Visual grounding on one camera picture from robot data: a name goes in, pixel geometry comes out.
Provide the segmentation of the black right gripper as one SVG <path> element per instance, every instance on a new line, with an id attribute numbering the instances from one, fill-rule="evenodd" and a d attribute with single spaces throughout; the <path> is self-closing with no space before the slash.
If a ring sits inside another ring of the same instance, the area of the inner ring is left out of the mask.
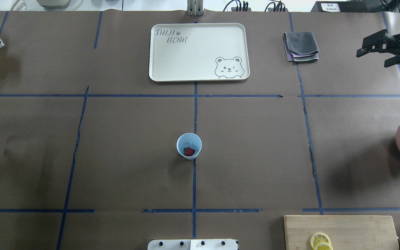
<path id="1" fill-rule="evenodd" d="M 391 35 L 387 29 L 363 38 L 362 46 L 357 50 L 356 57 L 362 57 L 368 53 L 391 53 L 395 50 L 395 56 L 384 61 L 384 67 L 400 65 L 400 33 Z"/>

